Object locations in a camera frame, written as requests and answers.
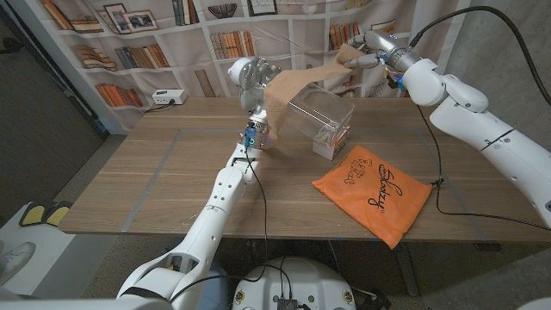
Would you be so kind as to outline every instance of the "small box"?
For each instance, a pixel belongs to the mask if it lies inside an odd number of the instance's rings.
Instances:
[[[348,142],[349,133],[350,127],[346,128],[341,137],[338,139],[337,143],[335,143],[335,145],[330,148],[325,148],[320,143],[317,143],[316,140],[314,140],[313,151],[329,160],[333,160],[346,145],[346,142]]]

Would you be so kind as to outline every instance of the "picture frame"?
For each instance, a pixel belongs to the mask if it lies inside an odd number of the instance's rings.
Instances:
[[[276,0],[247,0],[250,16],[277,14]]]
[[[158,29],[157,21],[149,9],[127,12],[122,15],[133,33]]]
[[[127,12],[122,3],[104,5],[103,8],[107,12],[109,19],[115,25],[119,34],[131,34],[132,30],[128,26],[123,14]]]
[[[100,18],[103,20],[103,22],[105,22],[105,24],[107,24],[109,26],[111,31],[113,31],[116,34],[119,33],[119,29],[117,29],[117,27],[115,27],[115,25],[113,24],[113,21],[111,20],[111,16],[109,16],[109,13],[107,11],[99,10],[99,11],[96,11],[96,13],[100,16]]]

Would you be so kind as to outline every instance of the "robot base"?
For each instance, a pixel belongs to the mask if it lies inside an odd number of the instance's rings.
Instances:
[[[269,261],[267,265],[280,268],[282,257]],[[247,275],[247,278],[258,278],[262,269],[262,265],[256,267]],[[289,286],[285,275],[267,266],[259,281],[239,283],[233,296],[232,308],[239,310],[356,309],[354,296],[348,283],[337,272],[322,263],[303,257],[285,257],[282,269],[291,282],[292,298],[289,298]]]

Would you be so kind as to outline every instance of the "bookshelf backdrop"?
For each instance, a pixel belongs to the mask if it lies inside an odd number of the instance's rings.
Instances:
[[[468,5],[465,0],[26,1],[127,130],[153,105],[157,89],[238,96],[227,70],[239,57],[264,57],[283,70],[317,67],[332,61],[352,35],[380,29],[406,43],[413,29]],[[427,33],[418,52],[445,67],[456,24]],[[396,96],[383,73],[381,67],[354,70],[318,85],[342,97]]]

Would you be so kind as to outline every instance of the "orange bag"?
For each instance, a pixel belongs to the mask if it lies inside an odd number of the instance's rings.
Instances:
[[[360,146],[312,184],[391,249],[413,224],[431,189]]]

